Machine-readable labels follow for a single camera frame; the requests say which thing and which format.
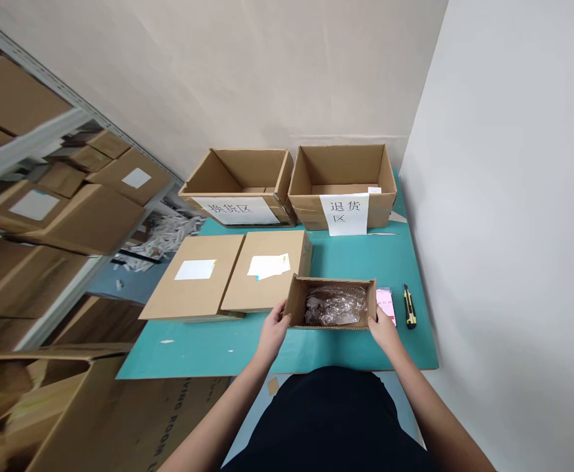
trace blue table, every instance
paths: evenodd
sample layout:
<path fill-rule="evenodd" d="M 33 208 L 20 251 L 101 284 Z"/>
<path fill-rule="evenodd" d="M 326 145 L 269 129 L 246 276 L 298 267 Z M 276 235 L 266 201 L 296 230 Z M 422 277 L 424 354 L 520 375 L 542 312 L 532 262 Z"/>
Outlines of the blue table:
<path fill-rule="evenodd" d="M 398 182 L 396 170 L 394 175 Z M 394 212 L 407 216 L 400 186 Z M 303 226 L 287 229 L 303 229 Z M 248 231 L 282 230 L 226 229 L 213 220 L 207 220 L 201 235 Z M 330 237 L 327 231 L 308 231 L 313 242 L 311 276 L 376 278 L 378 286 L 390 287 L 403 344 L 420 369 L 438 368 L 409 225 L 390 221 L 386 228 L 369 229 L 368 233 L 365 236 Z M 404 283 L 410 289 L 416 310 L 418 324 L 414 330 L 405 327 Z M 265 313 L 253 313 L 241 321 L 195 324 L 149 321 L 117 378 L 235 376 L 252 358 L 265 316 Z M 271 372 L 302 373 L 327 365 L 359 370 L 392 370 L 367 330 L 288 330 Z"/>

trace beige wall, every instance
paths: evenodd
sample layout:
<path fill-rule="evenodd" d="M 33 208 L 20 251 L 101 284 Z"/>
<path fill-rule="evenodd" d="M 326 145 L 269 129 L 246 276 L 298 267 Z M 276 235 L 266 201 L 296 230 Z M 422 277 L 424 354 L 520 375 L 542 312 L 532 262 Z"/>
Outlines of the beige wall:
<path fill-rule="evenodd" d="M 400 166 L 446 0 L 0 0 L 0 30 L 189 176 L 210 146 L 388 144 Z"/>

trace box lid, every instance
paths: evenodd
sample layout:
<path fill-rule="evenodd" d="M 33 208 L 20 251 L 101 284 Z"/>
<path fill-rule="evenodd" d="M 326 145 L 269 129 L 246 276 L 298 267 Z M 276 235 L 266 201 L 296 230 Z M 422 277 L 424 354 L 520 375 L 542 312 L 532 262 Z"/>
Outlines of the box lid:
<path fill-rule="evenodd" d="M 244 238 L 244 235 L 185 238 L 140 319 L 226 315 L 220 304 Z"/>

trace hand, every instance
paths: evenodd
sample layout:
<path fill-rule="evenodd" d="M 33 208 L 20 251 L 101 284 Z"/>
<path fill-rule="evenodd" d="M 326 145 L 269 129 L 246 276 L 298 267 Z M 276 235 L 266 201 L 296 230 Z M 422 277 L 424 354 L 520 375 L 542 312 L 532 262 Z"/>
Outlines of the hand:
<path fill-rule="evenodd" d="M 261 338 L 254 357 L 261 359 L 263 362 L 273 363 L 278 356 L 282 342 L 285 340 L 287 326 L 292 320 L 291 313 L 280 318 L 286 302 L 287 300 L 285 299 L 274 307 L 272 312 L 265 318 L 263 328 L 261 328 Z"/>

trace person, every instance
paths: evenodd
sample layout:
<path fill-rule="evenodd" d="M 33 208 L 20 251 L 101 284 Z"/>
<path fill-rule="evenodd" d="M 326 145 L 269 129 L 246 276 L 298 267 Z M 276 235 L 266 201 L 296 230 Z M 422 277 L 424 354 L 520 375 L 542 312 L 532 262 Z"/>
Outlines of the person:
<path fill-rule="evenodd" d="M 220 468 L 285 339 L 291 315 L 281 316 L 284 305 L 263 323 L 250 363 L 160 472 Z M 370 333 L 398 375 L 427 450 L 400 428 L 394 402 L 374 374 L 331 366 L 290 376 L 248 446 L 222 470 L 494 472 L 413 363 L 393 322 L 379 307 L 377 314 L 368 319 Z"/>

